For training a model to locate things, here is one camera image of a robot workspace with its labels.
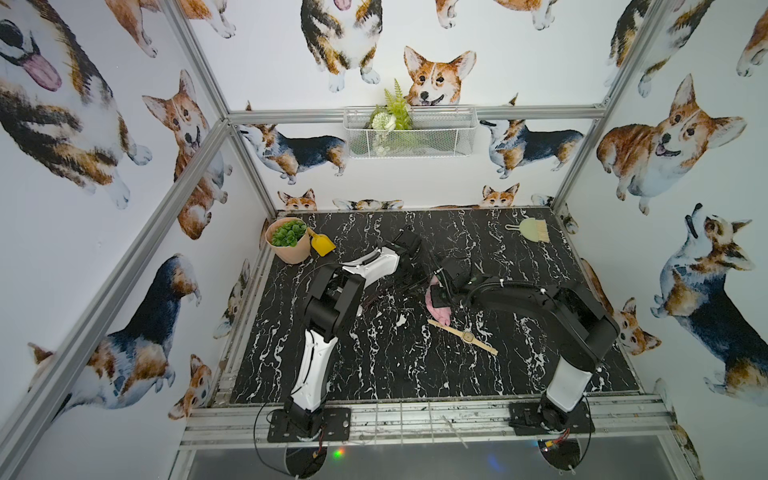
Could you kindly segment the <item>pink cloth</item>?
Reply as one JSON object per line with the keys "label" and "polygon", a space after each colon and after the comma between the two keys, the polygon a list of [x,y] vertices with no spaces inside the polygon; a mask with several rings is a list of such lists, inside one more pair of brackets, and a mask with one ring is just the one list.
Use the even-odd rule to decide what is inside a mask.
{"label": "pink cloth", "polygon": [[438,292],[441,287],[440,281],[434,275],[425,293],[425,305],[435,321],[448,327],[451,324],[452,310],[450,306],[438,305]]}

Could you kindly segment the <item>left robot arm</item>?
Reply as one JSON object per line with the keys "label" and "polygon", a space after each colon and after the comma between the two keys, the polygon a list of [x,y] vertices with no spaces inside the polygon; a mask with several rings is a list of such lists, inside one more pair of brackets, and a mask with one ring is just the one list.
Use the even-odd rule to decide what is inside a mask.
{"label": "left robot arm", "polygon": [[388,277],[412,277],[422,238],[409,227],[370,253],[330,263],[310,282],[301,309],[304,351],[296,384],[285,404],[289,420],[309,431],[320,421],[331,358],[347,323],[358,314],[366,288]]}

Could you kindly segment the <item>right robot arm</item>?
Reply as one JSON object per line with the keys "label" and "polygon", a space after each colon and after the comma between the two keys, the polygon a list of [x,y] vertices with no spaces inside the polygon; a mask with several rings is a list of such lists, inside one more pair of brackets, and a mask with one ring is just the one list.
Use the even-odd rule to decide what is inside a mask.
{"label": "right robot arm", "polygon": [[583,282],[542,286],[502,277],[478,276],[457,259],[437,267],[425,293],[430,322],[456,334],[450,326],[455,309],[495,310],[543,320],[555,328],[559,360],[533,418],[550,431],[566,429],[572,412],[585,398],[593,375],[619,336],[612,315]]}

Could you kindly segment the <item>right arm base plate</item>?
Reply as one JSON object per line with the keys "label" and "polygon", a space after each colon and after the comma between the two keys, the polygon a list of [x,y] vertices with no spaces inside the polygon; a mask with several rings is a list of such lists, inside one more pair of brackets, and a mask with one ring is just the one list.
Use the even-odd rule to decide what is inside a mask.
{"label": "right arm base plate", "polygon": [[566,430],[575,434],[595,432],[585,400],[567,413],[553,404],[541,402],[512,402],[508,404],[508,409],[509,426],[516,435],[555,435]]}

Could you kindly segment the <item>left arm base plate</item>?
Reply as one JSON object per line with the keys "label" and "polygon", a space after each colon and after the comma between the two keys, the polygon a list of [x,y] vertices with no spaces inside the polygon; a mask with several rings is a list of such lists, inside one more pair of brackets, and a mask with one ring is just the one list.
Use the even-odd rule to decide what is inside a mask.
{"label": "left arm base plate", "polygon": [[315,413],[286,411],[271,412],[267,435],[269,443],[346,441],[350,438],[350,408],[325,408]]}

